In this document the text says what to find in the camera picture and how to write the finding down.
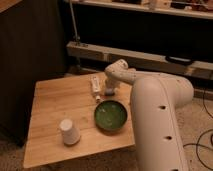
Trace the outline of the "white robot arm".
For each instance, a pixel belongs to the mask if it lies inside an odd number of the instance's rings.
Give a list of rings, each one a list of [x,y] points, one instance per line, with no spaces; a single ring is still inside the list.
[[[131,86],[130,110],[139,171],[189,171],[175,109],[191,102],[194,88],[181,76],[131,70],[120,59],[105,68],[107,95]]]

